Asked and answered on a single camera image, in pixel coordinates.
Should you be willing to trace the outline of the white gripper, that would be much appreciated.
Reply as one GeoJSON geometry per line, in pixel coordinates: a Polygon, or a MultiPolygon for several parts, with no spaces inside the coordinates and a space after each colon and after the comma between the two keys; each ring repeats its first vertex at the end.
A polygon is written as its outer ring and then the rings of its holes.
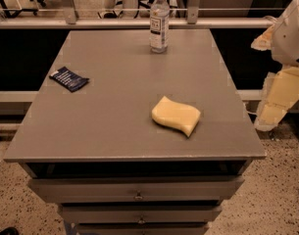
{"type": "Polygon", "coordinates": [[[254,39],[251,48],[272,49],[275,61],[296,66],[269,72],[265,78],[254,126],[260,131],[271,131],[299,101],[299,0],[292,0],[274,26],[254,39]]]}

